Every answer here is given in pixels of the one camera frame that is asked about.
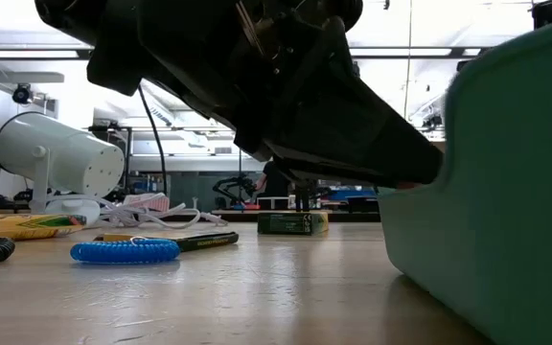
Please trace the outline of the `green yellow crayon box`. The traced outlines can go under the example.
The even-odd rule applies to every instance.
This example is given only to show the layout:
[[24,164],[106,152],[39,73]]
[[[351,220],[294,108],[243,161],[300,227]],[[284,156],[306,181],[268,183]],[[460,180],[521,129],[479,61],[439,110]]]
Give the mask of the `green yellow crayon box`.
[[322,212],[261,213],[257,225],[261,235],[313,236],[329,230],[329,216]]

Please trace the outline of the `teal plastic bin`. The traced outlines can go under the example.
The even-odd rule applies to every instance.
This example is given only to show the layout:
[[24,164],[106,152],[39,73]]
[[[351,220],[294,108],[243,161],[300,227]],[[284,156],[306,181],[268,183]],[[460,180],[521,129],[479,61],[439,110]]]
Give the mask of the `teal plastic bin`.
[[552,345],[552,24],[467,64],[429,185],[379,200],[391,263],[498,345]]

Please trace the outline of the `yellow crayon package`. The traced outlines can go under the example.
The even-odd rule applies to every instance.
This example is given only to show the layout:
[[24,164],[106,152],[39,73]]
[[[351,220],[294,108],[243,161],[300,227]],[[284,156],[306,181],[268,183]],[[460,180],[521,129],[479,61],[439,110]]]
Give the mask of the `yellow crayon package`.
[[63,237],[78,232],[86,217],[77,215],[0,215],[0,237],[15,241]]

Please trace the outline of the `blue background bin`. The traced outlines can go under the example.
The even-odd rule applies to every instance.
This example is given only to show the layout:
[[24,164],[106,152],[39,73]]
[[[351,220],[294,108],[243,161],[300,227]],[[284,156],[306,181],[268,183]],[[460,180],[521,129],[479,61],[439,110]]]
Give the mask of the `blue background bin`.
[[344,201],[351,197],[370,197],[375,198],[376,193],[373,190],[333,190],[328,195],[328,200]]

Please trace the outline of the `person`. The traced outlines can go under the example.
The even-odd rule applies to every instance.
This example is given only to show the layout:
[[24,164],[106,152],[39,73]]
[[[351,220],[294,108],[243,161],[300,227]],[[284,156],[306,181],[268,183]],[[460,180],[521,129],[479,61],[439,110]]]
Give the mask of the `person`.
[[288,196],[290,181],[280,172],[273,161],[268,161],[262,176],[256,182],[256,190],[263,190],[264,196]]

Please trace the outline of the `white background stand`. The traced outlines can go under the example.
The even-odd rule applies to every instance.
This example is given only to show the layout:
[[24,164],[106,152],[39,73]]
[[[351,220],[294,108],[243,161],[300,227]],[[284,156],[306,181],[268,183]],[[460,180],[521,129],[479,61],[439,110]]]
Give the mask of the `white background stand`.
[[261,210],[287,210],[289,198],[287,196],[259,196],[256,203]]

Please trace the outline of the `pink white crate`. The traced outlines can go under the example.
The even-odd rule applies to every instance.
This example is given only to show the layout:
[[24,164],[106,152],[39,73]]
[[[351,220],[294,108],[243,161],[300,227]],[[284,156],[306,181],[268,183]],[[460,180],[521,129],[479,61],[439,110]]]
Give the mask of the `pink white crate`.
[[123,204],[135,208],[149,208],[159,212],[170,209],[170,199],[163,193],[127,195]]

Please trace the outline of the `black overhead beam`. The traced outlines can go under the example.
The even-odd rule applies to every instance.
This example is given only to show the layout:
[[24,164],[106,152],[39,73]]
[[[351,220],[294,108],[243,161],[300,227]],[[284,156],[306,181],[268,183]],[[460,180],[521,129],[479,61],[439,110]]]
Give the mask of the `black overhead beam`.
[[[475,58],[490,47],[356,47],[353,59],[464,59]],[[89,60],[93,50],[81,49],[0,49],[0,60]]]

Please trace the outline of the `black ceiling spotlight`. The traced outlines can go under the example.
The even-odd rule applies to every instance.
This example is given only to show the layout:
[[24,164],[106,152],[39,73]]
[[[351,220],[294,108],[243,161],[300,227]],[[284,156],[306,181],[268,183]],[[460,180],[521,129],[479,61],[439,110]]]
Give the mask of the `black ceiling spotlight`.
[[11,97],[17,104],[31,104],[34,100],[34,93],[28,83],[19,83]]

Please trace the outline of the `blue coil wristband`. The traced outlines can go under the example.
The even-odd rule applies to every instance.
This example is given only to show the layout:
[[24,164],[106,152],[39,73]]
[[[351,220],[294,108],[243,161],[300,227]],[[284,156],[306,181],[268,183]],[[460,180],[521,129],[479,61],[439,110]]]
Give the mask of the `blue coil wristband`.
[[129,241],[88,241],[70,249],[73,260],[100,265],[146,265],[171,262],[180,255],[175,241],[134,239]]

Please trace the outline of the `black background frame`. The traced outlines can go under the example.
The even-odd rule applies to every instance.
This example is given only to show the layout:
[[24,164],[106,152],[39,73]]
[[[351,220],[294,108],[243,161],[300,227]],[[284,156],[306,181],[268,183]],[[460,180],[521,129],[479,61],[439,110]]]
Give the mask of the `black background frame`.
[[100,139],[123,150],[124,182],[135,192],[165,193],[173,205],[215,208],[212,186],[242,173],[244,154],[222,128],[93,126]]

